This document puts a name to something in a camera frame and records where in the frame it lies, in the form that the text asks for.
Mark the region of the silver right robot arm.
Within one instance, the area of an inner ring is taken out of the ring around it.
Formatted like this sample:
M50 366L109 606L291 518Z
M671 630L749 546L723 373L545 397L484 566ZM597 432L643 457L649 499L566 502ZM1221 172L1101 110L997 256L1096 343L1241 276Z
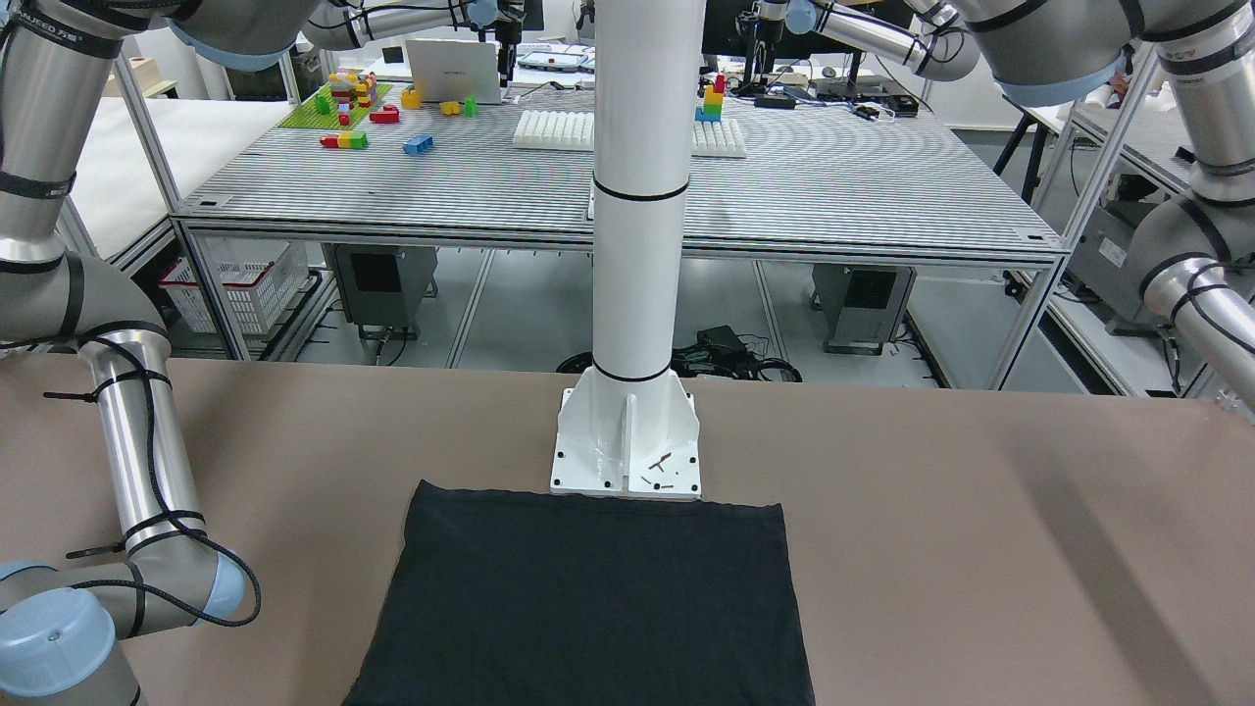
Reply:
M95 387L120 514L120 561L3 566L3 697L142 705L122 640L238 624L251 568L200 513L169 382L169 334L129 277L56 237L123 40L166 19L225 66L272 66L314 1L14 1L3 26L3 349L74 349Z

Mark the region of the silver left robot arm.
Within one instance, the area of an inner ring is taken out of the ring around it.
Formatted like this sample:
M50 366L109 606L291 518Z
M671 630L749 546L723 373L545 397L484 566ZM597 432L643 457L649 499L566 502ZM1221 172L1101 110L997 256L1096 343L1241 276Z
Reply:
M1135 229L1121 273L1232 396L1252 405L1252 5L1249 1L958 1L1008 98L1054 107L1150 45L1192 155L1183 191Z

